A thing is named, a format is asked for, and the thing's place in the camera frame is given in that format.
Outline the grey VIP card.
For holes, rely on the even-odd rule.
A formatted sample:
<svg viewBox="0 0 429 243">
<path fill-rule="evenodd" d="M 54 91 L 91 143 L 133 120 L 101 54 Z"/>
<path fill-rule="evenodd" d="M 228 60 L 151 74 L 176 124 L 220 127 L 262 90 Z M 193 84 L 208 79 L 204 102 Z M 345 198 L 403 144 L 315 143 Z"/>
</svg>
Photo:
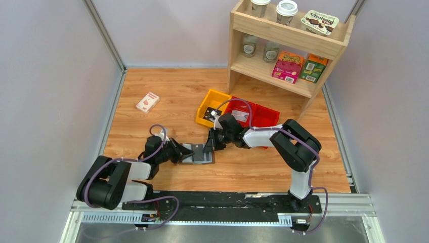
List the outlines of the grey VIP card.
<svg viewBox="0 0 429 243">
<path fill-rule="evenodd" d="M 191 145 L 194 154 L 192 156 L 192 160 L 194 164 L 212 164 L 212 153 L 204 153 L 202 150 L 204 148 L 204 144 L 192 144 Z"/>
</svg>

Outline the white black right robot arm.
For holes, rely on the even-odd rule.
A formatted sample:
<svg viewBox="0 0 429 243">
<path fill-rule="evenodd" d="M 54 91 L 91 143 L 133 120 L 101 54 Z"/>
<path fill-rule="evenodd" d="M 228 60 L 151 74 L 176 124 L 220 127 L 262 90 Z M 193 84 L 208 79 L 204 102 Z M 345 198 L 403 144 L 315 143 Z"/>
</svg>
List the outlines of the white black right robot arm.
<svg viewBox="0 0 429 243">
<path fill-rule="evenodd" d="M 221 115 L 209 129 L 203 152 L 219 151 L 233 143 L 238 148 L 274 147 L 291 168 L 291 186 L 288 194 L 299 207 L 312 195 L 311 177 L 320 160 L 321 143 L 297 121 L 288 119 L 272 127 L 243 127 L 227 113 Z"/>
</svg>

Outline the brown leather card holder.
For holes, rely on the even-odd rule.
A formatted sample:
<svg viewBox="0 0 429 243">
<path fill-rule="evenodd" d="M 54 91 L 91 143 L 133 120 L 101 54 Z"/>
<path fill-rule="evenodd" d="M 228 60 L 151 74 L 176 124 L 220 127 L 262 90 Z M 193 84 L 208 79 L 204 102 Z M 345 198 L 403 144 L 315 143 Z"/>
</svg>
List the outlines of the brown leather card holder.
<svg viewBox="0 0 429 243">
<path fill-rule="evenodd" d="M 186 159 L 182 160 L 183 164 L 189 165 L 206 165 L 213 164 L 214 159 L 212 152 L 203 152 L 205 144 L 182 144 L 185 148 L 190 149 L 194 154 Z"/>
</svg>

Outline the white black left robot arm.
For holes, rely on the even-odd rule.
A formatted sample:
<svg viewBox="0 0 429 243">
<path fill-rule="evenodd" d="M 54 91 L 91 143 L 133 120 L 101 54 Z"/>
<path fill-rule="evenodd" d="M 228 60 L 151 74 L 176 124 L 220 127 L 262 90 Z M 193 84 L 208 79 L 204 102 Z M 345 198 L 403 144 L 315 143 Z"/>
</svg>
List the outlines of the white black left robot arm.
<svg viewBox="0 0 429 243">
<path fill-rule="evenodd" d="M 193 154 L 193 150 L 173 138 L 151 136 L 137 160 L 100 155 L 78 186 L 76 198 L 92 208 L 109 210 L 123 202 L 153 202 L 153 186 L 146 180 L 155 177 L 161 163 L 177 164 Z"/>
</svg>

